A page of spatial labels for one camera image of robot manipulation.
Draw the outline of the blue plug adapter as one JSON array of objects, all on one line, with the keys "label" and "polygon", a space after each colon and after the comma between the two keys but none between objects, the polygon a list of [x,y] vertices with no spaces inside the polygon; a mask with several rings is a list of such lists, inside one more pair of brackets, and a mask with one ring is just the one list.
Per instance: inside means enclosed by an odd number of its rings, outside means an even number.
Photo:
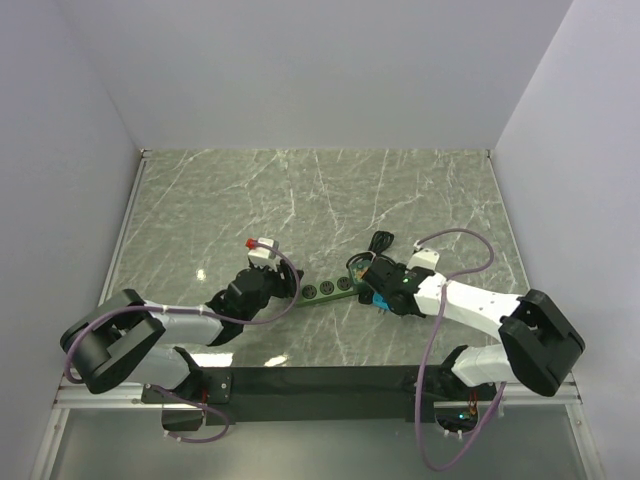
[{"label": "blue plug adapter", "polygon": [[373,294],[372,305],[375,306],[381,314],[386,314],[390,311],[389,305],[379,293]]}]

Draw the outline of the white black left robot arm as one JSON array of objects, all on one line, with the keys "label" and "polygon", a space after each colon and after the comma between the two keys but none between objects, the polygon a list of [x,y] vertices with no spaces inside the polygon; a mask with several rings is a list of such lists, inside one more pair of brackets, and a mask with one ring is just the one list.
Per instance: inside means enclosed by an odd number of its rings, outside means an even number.
[{"label": "white black left robot arm", "polygon": [[303,276],[285,261],[276,269],[250,266],[195,315],[124,289],[65,331],[60,346],[79,374],[74,381],[93,394],[128,381],[162,387],[179,402],[193,400],[206,389],[205,374],[182,346],[231,342],[271,299],[297,299]]}]

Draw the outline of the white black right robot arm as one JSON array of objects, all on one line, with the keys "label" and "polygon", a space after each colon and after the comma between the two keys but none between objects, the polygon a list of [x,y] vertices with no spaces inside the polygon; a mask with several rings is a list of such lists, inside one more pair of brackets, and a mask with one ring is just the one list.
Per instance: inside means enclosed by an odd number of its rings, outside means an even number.
[{"label": "white black right robot arm", "polygon": [[442,313],[497,340],[485,347],[462,346],[442,362],[439,387],[452,399],[482,384],[515,381],[552,397],[585,350],[577,330],[539,290],[521,296],[492,292],[422,265],[406,268],[380,257],[362,280],[398,316]]}]

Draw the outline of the dark green cube adapter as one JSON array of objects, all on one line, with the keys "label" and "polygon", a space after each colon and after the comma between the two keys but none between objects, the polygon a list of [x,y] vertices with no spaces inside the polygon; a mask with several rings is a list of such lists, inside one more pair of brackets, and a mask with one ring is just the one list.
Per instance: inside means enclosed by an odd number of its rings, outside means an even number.
[{"label": "dark green cube adapter", "polygon": [[349,264],[348,270],[351,277],[351,283],[355,288],[360,288],[365,284],[363,276],[371,265],[369,259],[355,260]]}]

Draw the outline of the green power strip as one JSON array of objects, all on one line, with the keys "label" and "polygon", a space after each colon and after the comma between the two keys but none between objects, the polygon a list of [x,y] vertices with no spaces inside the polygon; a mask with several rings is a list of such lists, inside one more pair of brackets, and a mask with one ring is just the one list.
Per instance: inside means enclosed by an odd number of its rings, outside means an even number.
[{"label": "green power strip", "polygon": [[351,275],[342,275],[322,281],[303,281],[296,307],[309,307],[343,298],[357,296],[364,289]]}]

